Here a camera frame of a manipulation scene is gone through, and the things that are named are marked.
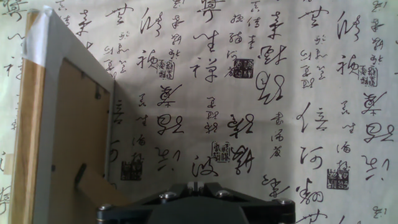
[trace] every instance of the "calligraphy wallpaper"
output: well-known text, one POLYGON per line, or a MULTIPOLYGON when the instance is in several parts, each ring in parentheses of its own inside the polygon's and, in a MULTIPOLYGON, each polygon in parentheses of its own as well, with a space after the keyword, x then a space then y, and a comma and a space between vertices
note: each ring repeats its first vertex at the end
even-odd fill
POLYGON ((290 198, 297 223, 398 219, 398 1, 3 0, 0 223, 27 11, 54 8, 116 80, 109 181, 290 198))

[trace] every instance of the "black metal mount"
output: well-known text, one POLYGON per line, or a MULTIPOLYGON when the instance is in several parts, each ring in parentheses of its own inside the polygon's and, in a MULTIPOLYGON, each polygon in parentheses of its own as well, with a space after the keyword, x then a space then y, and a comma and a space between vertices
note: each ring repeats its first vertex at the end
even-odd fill
POLYGON ((123 207, 103 205, 97 224, 291 224, 295 203, 264 201, 223 188, 219 183, 175 184, 123 207))

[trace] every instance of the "white tape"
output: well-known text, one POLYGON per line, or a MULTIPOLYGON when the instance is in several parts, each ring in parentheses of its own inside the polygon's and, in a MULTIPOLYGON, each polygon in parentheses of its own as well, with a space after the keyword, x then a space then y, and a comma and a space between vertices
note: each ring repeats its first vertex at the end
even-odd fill
POLYGON ((49 36, 49 22, 52 9, 44 6, 39 12, 32 27, 25 35, 22 48, 22 57, 31 60, 34 63, 45 67, 45 58, 47 54, 47 37, 49 36))

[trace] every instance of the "screw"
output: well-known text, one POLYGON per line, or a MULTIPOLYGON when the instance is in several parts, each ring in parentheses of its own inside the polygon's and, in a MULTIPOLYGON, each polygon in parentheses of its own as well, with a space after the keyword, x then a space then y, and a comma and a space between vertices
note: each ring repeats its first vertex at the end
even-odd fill
POLYGON ((159 198, 168 200, 168 199, 175 198, 176 196, 177 196, 177 194, 174 192, 166 192, 164 194, 159 195, 159 198))
POLYGON ((277 201, 278 201, 281 205, 288 205, 288 204, 293 203, 292 200, 287 199, 287 198, 279 198, 279 199, 277 199, 277 201))
POLYGON ((218 198, 225 198, 231 196, 231 193, 227 190, 219 190, 216 193, 216 197, 218 198))
POLYGON ((112 207, 111 204, 103 204, 103 205, 100 206, 100 208, 98 208, 98 209, 101 210, 101 211, 105 211, 105 210, 110 209, 111 207, 112 207))

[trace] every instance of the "bolt head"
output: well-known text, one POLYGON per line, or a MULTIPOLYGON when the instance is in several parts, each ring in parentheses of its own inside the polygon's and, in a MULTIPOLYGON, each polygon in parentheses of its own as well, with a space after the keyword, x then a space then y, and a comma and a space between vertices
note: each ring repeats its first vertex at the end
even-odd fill
POLYGON ((172 199, 177 197, 177 194, 175 192, 166 192, 164 194, 159 195, 160 199, 172 199))
POLYGON ((218 198, 225 198, 231 196, 231 193, 227 190, 219 190, 216 193, 216 197, 218 198))
POLYGON ((288 205, 293 203, 292 200, 287 199, 287 198, 278 198, 277 201, 281 204, 281 205, 288 205))
POLYGON ((100 208, 98 208, 98 209, 101 211, 105 211, 105 210, 110 209, 111 207, 112 207, 112 205, 107 203, 107 204, 101 205, 100 208))

